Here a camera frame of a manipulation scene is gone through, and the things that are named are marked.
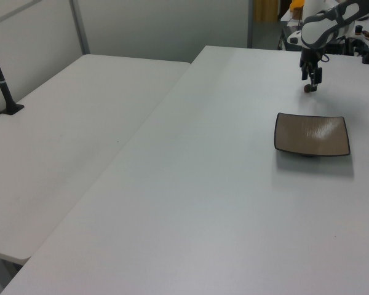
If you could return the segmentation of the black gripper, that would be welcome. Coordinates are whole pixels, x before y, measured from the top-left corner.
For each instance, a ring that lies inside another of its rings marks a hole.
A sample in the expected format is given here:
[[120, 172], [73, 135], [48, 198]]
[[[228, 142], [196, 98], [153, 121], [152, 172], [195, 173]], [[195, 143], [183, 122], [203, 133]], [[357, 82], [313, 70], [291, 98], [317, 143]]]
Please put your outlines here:
[[322, 59], [323, 49], [302, 48], [300, 56], [300, 68], [302, 80], [308, 79], [308, 66], [313, 70], [311, 73], [311, 91], [315, 92], [317, 86], [322, 82], [322, 68], [318, 68], [318, 62]]

